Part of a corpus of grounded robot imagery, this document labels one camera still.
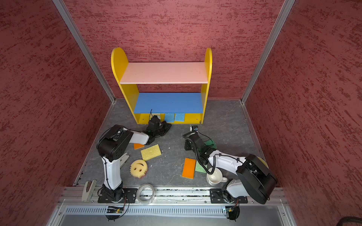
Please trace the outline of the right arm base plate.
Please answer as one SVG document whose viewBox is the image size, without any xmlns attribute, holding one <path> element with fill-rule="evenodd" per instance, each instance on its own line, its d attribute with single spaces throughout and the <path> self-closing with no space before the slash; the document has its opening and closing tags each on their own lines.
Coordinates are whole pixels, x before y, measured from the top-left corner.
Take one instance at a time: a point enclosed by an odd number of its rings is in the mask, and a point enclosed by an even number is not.
<svg viewBox="0 0 362 226">
<path fill-rule="evenodd" d="M 225 203 L 225 204 L 246 204 L 248 199 L 246 196 L 232 197 L 225 189 L 211 188 L 210 201 L 212 204 Z"/>
</svg>

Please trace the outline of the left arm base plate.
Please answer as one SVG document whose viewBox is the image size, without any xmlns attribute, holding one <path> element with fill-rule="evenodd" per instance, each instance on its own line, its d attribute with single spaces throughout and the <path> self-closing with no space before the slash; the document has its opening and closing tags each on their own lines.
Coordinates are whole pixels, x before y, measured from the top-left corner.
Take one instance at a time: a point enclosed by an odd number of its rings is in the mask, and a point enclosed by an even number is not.
<svg viewBox="0 0 362 226">
<path fill-rule="evenodd" d="M 98 192 L 98 203 L 135 203 L 137 188 L 123 188 L 117 191 L 101 188 Z"/>
</svg>

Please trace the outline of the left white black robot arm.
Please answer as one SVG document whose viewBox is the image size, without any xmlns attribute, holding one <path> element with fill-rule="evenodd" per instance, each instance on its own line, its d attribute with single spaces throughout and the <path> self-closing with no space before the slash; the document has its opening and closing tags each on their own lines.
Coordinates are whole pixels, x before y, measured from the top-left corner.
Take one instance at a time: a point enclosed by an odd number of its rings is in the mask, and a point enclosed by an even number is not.
<svg viewBox="0 0 362 226">
<path fill-rule="evenodd" d="M 109 199 L 120 200 L 123 196 L 123 182 L 120 176 L 120 158 L 129 144 L 150 145 L 156 138 L 164 136 L 172 124 L 153 116 L 147 128 L 133 131 L 121 125 L 106 130 L 99 139 L 96 149 L 102 158 L 105 180 L 102 191 Z"/>
</svg>

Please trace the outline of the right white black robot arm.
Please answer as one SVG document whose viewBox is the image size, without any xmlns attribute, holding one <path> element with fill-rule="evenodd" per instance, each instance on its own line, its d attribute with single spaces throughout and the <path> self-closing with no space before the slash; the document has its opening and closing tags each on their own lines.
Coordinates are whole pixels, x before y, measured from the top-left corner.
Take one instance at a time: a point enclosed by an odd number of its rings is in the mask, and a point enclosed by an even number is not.
<svg viewBox="0 0 362 226">
<path fill-rule="evenodd" d="M 238 157 L 222 153 L 213 140 L 204 142 L 199 135 L 197 131 L 184 134 L 184 149 L 193 151 L 206 174 L 215 178 L 209 184 L 224 183 L 225 199 L 249 196 L 259 204 L 266 204 L 278 183 L 266 162 L 253 154 Z"/>
</svg>

